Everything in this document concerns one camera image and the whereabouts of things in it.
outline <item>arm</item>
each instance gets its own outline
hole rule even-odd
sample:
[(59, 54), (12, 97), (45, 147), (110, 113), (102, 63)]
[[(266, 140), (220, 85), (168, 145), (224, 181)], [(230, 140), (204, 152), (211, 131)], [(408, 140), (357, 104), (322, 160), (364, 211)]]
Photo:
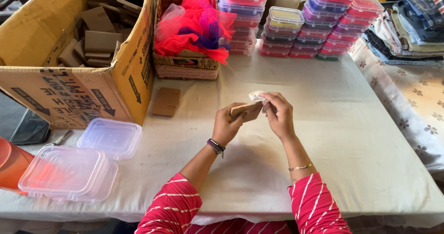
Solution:
[[(236, 120), (230, 110), (244, 103), (233, 103), (216, 113), (212, 139), (226, 146), (237, 134), (247, 113)], [(198, 191), (202, 188), (216, 151), (206, 144), (182, 170), (172, 177), (155, 195), (153, 203), (141, 219), (135, 234), (183, 233), (202, 205)]]
[[(280, 93), (260, 94), (268, 122), (281, 140), (290, 168), (311, 163), (294, 132), (293, 107)], [(314, 166), (290, 171), (292, 186), (288, 188), (291, 208), (300, 233), (351, 234), (336, 202)]]

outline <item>red tulle fabric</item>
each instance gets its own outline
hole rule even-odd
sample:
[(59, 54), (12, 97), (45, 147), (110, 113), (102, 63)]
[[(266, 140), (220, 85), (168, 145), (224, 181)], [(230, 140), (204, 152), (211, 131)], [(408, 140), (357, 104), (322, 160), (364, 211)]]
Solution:
[[(183, 16), (174, 16), (157, 24), (156, 54), (176, 56), (182, 50), (188, 49), (204, 53), (208, 57), (226, 64), (228, 51), (223, 46), (218, 47), (214, 42), (221, 37), (226, 41), (231, 40), (234, 31), (228, 30), (228, 28), (237, 15), (216, 10), (215, 0), (183, 0), (181, 6), (185, 8)], [(222, 13), (224, 20), (220, 21), (219, 17)]]

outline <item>table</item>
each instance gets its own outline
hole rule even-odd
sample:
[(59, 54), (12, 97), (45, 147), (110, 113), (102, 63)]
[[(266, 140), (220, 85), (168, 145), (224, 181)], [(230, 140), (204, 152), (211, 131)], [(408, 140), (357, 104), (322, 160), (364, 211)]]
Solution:
[[(0, 218), (139, 221), (160, 187), (211, 136), (216, 110), (248, 102), (248, 93), (261, 89), (279, 91), (293, 105), (296, 133), (345, 217), (396, 215), (399, 224), (422, 227), (444, 219), (444, 196), (350, 56), (325, 62), (264, 57), (256, 49), (253, 57), (230, 56), (216, 81), (155, 80), (153, 97), (160, 87), (182, 90), (179, 108), (172, 118), (148, 109), (140, 146), (118, 162), (105, 201), (57, 204), (1, 191)], [(63, 133), (55, 131), (50, 141)], [(81, 133), (75, 130), (66, 144), (75, 146)], [(265, 116), (245, 123), (212, 166), (193, 223), (292, 219), (287, 168)]]
[(444, 181), (444, 68), (385, 65), (363, 38), (350, 55), (429, 173)]

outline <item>black thread bracelet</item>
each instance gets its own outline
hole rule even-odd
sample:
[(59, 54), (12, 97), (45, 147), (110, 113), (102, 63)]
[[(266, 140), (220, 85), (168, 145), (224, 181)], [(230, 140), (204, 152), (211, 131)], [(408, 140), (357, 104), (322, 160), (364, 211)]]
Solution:
[(225, 151), (225, 147), (222, 147), (221, 145), (219, 145), (216, 141), (212, 140), (211, 138), (209, 138), (207, 140), (207, 144), (210, 145), (211, 147), (213, 147), (213, 149), (216, 151), (217, 155), (222, 153), (222, 158), (223, 158), (223, 152)]

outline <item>wicker basket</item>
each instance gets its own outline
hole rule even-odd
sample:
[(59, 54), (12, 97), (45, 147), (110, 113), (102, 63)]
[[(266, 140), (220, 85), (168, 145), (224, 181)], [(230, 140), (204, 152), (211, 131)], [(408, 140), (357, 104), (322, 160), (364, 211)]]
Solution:
[[(156, 24), (172, 3), (180, 5), (182, 1), (157, 0)], [(153, 52), (153, 60), (157, 75), (161, 79), (215, 80), (218, 77), (219, 62), (208, 57), (159, 56)]]

